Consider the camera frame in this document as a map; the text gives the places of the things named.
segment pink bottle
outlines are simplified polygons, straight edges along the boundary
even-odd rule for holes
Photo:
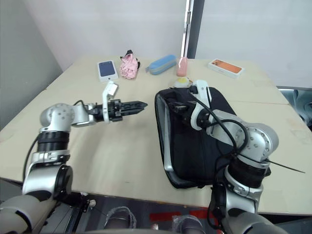
[[[187,57],[180,57],[176,65],[176,75],[178,77],[185,77],[187,71]]]

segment pink cloth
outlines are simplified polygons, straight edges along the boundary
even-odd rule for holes
[[[120,73],[126,79],[134,79],[137,76],[137,59],[133,54],[121,58]]]

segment orange phone box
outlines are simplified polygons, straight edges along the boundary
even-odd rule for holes
[[[214,59],[208,63],[208,67],[231,78],[238,78],[245,70],[242,67],[235,66],[234,64],[219,59]]]

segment wooden table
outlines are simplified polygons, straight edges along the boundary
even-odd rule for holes
[[[83,57],[31,101],[0,132],[0,176],[21,181],[23,162],[40,128],[39,116],[47,107],[63,102],[102,103],[96,63],[118,57]],[[73,190],[102,195],[207,207],[209,186],[175,189],[168,181],[160,156],[154,97],[176,79],[174,68],[153,76],[144,68],[152,60],[140,59],[135,80],[119,78],[115,98],[140,100],[147,108],[121,122],[72,128],[68,164],[73,167]],[[271,214],[312,215],[312,133],[267,76],[250,62],[234,61],[246,69],[238,79],[209,70],[207,60],[190,60],[188,76],[204,79],[222,92],[236,114],[247,122],[262,122],[275,129],[279,147],[270,160],[303,170],[301,174],[271,165],[263,180],[259,211]]]

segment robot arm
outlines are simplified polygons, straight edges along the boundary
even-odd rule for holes
[[[206,81],[195,81],[189,91],[194,101],[170,103],[169,108],[195,130],[203,129],[215,139],[234,146],[223,179],[212,187],[209,211],[221,224],[214,228],[227,234],[256,234],[263,230],[286,233],[257,214],[262,180],[270,174],[268,157],[278,146],[276,132],[265,124],[247,123],[235,115],[210,110],[212,97]]]
[[[112,81],[108,83],[103,92],[103,105],[60,103],[42,112],[38,149],[31,156],[22,195],[0,205],[0,233],[39,233],[56,203],[70,194],[73,170],[66,162],[70,156],[67,145],[71,126],[121,121],[123,116],[137,114],[147,106],[140,101],[108,101],[114,97],[117,87]]]

